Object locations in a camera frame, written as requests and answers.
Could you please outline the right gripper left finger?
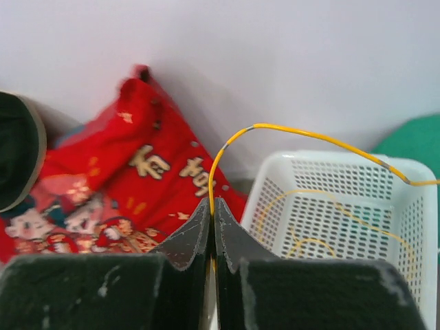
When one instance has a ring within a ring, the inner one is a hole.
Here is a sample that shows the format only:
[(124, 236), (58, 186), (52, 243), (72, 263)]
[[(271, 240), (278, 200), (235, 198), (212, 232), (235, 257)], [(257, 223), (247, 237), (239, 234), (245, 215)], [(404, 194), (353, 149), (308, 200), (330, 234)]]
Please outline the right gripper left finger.
[(28, 254), (1, 270), (2, 329), (208, 329), (210, 210), (147, 253)]

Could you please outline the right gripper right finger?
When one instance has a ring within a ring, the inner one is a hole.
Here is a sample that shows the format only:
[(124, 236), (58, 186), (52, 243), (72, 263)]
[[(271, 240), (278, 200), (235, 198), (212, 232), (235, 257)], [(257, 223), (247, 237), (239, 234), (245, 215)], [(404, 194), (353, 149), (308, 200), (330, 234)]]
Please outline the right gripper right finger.
[(403, 277), (383, 261), (286, 260), (215, 202), (220, 329), (424, 329)]

